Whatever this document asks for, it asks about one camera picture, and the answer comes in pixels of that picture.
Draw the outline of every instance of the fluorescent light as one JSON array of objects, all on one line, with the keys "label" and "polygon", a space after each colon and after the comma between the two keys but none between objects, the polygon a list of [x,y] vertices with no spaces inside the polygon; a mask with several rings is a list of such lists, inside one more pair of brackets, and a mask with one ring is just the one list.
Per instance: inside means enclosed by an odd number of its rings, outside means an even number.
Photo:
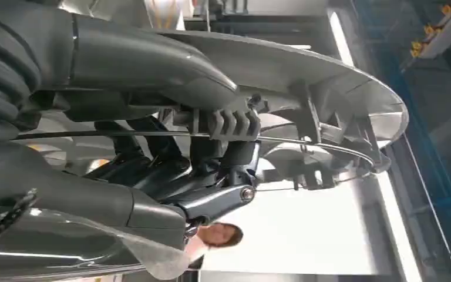
[{"label": "fluorescent light", "polygon": [[377,174],[379,188],[383,195],[386,214],[392,229],[393,238],[398,251],[398,256],[403,269],[403,274],[407,282],[422,282],[423,278],[419,272],[418,263],[409,242],[409,237],[404,226],[404,219],[400,213],[398,201],[393,191],[392,183],[388,172]]},{"label": "fluorescent light", "polygon": [[333,12],[329,17],[329,23],[331,24],[331,29],[333,30],[333,35],[336,40],[336,46],[338,47],[341,61],[349,66],[354,66],[354,60],[350,54],[350,49],[348,49],[345,34],[343,33],[343,28],[341,27],[338,14],[336,14],[336,12]]},{"label": "fluorescent light", "polygon": [[288,45],[288,46],[301,50],[309,50],[310,48],[312,48],[312,46],[310,45]]}]

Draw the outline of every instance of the yellow clamp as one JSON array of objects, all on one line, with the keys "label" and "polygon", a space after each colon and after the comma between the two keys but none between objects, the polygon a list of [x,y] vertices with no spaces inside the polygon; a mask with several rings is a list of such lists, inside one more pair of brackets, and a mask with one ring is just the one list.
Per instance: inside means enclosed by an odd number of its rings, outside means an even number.
[{"label": "yellow clamp", "polygon": [[419,51],[419,50],[410,50],[410,54],[411,54],[414,58],[417,58],[417,57],[419,57],[419,55],[421,54],[421,51]]},{"label": "yellow clamp", "polygon": [[442,31],[442,28],[438,28],[432,25],[426,25],[425,26],[425,33],[426,35],[431,35],[433,33],[440,33]]},{"label": "yellow clamp", "polygon": [[412,49],[421,51],[421,49],[423,49],[423,43],[421,43],[419,41],[413,41],[412,42]]}]

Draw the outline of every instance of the woman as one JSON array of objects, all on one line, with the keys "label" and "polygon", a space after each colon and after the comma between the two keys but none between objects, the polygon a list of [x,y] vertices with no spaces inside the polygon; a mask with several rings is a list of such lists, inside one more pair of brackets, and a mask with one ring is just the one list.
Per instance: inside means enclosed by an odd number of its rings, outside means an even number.
[{"label": "woman", "polygon": [[211,248],[225,248],[236,246],[243,239],[243,231],[236,225],[229,223],[214,223],[201,226],[198,233],[186,245],[184,252],[191,262],[203,257]]}]

